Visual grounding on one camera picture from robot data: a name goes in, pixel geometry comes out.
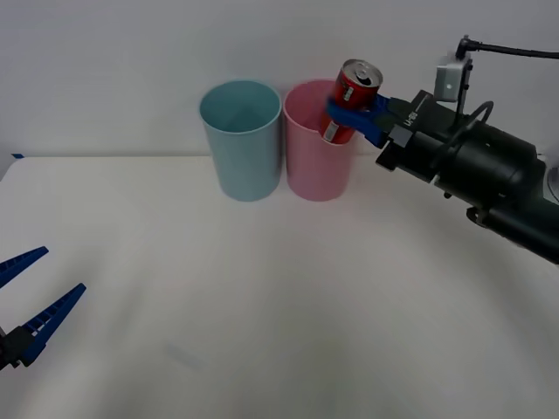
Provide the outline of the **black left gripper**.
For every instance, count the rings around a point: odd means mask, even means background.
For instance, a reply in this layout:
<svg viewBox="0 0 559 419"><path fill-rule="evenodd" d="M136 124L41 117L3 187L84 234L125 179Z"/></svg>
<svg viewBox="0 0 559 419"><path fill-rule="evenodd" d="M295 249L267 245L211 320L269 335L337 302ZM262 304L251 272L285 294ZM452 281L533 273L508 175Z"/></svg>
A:
<svg viewBox="0 0 559 419"><path fill-rule="evenodd" d="M45 246L17 255L0 263L0 287L10 283L21 272L48 253ZM23 364L29 367L46 348L48 340L74 308L86 286L76 285L63 297L45 308L38 315L17 326L8 334L0 328L0 369Z"/></svg>

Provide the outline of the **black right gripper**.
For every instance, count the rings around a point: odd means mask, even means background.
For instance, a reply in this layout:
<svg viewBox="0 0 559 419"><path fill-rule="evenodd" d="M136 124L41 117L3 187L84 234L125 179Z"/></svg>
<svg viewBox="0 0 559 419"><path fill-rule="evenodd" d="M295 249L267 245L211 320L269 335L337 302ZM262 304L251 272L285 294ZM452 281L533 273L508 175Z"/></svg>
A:
<svg viewBox="0 0 559 419"><path fill-rule="evenodd" d="M442 147L468 124L468 117L441 106L426 91L412 102L377 95L365 110L348 110L327 103L328 115L350 127L381 150L376 164L389 171L401 169L424 182L468 182L470 173L457 142Z"/></svg>

